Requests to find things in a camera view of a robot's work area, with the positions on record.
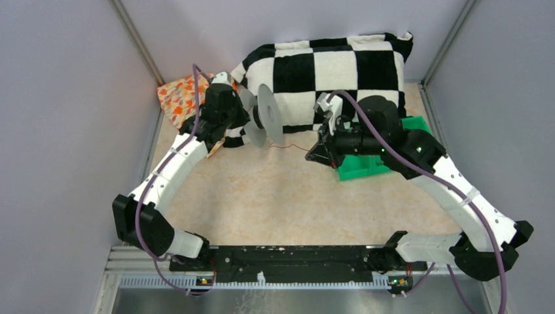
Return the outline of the grey perforated cable spool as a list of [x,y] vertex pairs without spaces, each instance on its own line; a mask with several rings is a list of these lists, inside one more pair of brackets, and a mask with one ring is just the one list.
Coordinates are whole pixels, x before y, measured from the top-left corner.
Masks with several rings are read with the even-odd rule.
[[271,89],[261,84],[257,97],[247,88],[240,88],[240,99],[249,113],[250,121],[243,127],[250,141],[262,148],[269,137],[274,143],[284,143],[283,121],[277,101]]

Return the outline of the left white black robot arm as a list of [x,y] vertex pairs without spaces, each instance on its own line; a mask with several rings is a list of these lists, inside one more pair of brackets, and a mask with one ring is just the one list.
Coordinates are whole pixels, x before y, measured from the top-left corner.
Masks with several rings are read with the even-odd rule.
[[165,212],[193,167],[224,140],[225,133],[249,120],[230,83],[212,82],[200,107],[200,118],[189,118],[155,170],[127,196],[119,194],[112,208],[118,238],[162,258],[185,257],[194,270],[210,260],[206,238],[175,229]]

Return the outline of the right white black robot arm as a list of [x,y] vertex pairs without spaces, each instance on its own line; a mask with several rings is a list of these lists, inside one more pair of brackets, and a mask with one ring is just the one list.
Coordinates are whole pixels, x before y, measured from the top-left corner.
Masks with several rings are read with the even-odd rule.
[[323,123],[306,159],[336,169],[347,156],[378,156],[386,167],[430,195],[460,227],[458,233],[444,235],[395,232],[371,254],[372,270],[435,262],[489,281],[512,269],[519,257],[517,249],[533,233],[529,222],[515,221],[493,206],[429,132],[403,127],[392,101],[382,96],[358,101],[356,122],[342,114],[342,105],[338,95],[324,93],[316,100],[314,110]]

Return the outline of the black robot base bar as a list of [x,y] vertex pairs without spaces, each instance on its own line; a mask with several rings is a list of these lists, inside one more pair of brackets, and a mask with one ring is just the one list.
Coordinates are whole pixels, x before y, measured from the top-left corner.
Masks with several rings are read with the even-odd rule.
[[426,262],[406,263],[393,249],[368,245],[211,247],[198,259],[171,262],[172,272],[207,272],[217,283],[369,283],[390,271],[425,271]]

